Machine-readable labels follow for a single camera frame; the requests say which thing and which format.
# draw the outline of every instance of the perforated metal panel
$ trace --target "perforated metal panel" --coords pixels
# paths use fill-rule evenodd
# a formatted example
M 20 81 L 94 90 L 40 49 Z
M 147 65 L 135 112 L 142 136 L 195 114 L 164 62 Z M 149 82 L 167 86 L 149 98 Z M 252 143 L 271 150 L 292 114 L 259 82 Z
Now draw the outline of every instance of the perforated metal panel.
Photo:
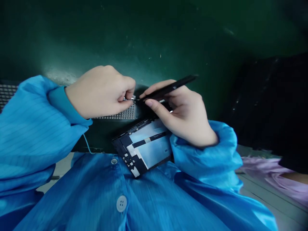
M 17 89 L 18 86 L 0 84 L 0 112 L 7 102 L 13 97 Z
M 128 119 L 134 120 L 136 119 L 136 103 L 134 102 L 128 109 L 119 114 L 112 115 L 112 116 L 104 116 L 104 117 L 96 117 L 94 119 Z
M 18 86 L 16 85 L 7 85 L 7 84 L 0 84 L 0 113 L 2 109 L 7 104 L 7 102 L 14 96 L 15 92 L 17 91 Z M 121 119 L 121 120 L 134 120 L 136 119 L 136 104 L 130 106 L 127 110 L 112 116 L 104 116 L 104 117 L 97 117 L 94 119 Z

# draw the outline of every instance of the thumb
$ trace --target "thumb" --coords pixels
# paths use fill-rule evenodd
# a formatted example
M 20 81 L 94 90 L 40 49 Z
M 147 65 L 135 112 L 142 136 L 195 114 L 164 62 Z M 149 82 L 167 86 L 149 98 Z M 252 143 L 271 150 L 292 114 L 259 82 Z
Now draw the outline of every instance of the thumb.
M 154 99 L 147 99 L 145 101 L 145 104 L 148 105 L 156 113 L 156 115 L 161 119 L 164 125 L 170 123 L 170 119 L 172 119 L 173 116 L 160 102 Z
M 123 100 L 122 102 L 118 103 L 117 110 L 120 113 L 120 112 L 125 111 L 126 109 L 128 109 L 133 104 L 134 104 L 134 102 L 131 101 L 131 100 Z

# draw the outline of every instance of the blue cable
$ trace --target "blue cable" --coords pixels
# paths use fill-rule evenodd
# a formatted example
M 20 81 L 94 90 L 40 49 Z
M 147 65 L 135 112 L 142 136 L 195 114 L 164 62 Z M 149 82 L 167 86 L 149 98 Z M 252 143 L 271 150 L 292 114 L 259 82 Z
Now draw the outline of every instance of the blue cable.
M 94 154 L 93 152 L 91 152 L 91 151 L 90 151 L 90 147 L 89 147 L 89 144 L 88 144 L 87 138 L 86 138 L 86 136 L 85 136 L 84 134 L 83 134 L 83 137 L 84 137 L 84 139 L 85 139 L 85 141 L 86 141 L 86 143 L 87 143 L 87 146 L 88 146 L 89 152 L 90 152 L 91 154 Z

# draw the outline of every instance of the blue anti-static smock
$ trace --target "blue anti-static smock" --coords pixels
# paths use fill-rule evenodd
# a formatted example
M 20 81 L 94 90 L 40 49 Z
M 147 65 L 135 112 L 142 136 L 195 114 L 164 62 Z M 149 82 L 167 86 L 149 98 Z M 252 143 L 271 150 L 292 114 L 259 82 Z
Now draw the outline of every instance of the blue anti-static smock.
M 214 121 L 218 145 L 199 150 L 172 135 L 174 163 L 138 180 L 115 154 L 75 153 L 36 192 L 91 124 L 63 87 L 42 76 L 20 84 L 0 114 L 0 230 L 277 230 L 264 205 L 238 194 L 236 135 Z

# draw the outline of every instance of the purple fabric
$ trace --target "purple fabric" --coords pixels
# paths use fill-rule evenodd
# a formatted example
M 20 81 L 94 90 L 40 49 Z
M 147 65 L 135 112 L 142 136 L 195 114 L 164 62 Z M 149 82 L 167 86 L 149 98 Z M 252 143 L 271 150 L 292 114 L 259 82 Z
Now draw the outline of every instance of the purple fabric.
M 278 165 L 280 159 L 242 157 L 242 160 L 243 166 L 240 169 L 244 173 L 262 182 L 267 182 L 308 208 L 308 184 L 282 177 L 281 174 L 294 171 Z

